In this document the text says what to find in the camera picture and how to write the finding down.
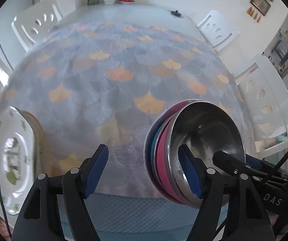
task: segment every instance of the table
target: table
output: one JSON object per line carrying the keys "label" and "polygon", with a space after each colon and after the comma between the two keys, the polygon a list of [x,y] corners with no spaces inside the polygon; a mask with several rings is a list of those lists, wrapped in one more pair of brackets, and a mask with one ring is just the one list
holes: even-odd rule
{"label": "table", "polygon": [[[103,7],[102,15],[113,11],[109,8]],[[157,25],[145,28],[114,23],[115,17],[87,22],[82,15],[77,24],[72,24],[76,16],[68,16],[27,55],[1,95],[0,113],[11,105],[37,117],[50,142],[55,175],[79,166],[99,144],[109,147],[97,193],[86,200],[100,237],[115,238],[118,233],[123,240],[183,240],[198,210],[162,199],[152,186],[143,164],[146,133],[176,102],[201,98],[231,116],[246,152],[255,153],[238,87],[188,19],[181,28],[171,23],[185,18],[168,12],[171,18],[165,13],[156,20],[156,14],[149,20],[143,17],[144,24]],[[60,208],[65,226],[63,205]],[[122,223],[113,224],[117,218]]]}

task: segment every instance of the red ceramic dish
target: red ceramic dish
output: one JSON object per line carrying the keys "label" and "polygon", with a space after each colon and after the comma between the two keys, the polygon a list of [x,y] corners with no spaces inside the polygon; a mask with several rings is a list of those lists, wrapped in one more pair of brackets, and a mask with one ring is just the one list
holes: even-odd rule
{"label": "red ceramic dish", "polygon": [[165,191],[171,195],[174,199],[176,199],[180,204],[183,204],[180,197],[175,193],[167,175],[166,167],[165,167],[165,157],[164,157],[164,145],[165,145],[165,138],[166,138],[166,132],[169,127],[169,124],[164,129],[158,146],[157,146],[157,152],[156,152],[156,170],[158,173],[158,177],[163,185],[163,188]]}

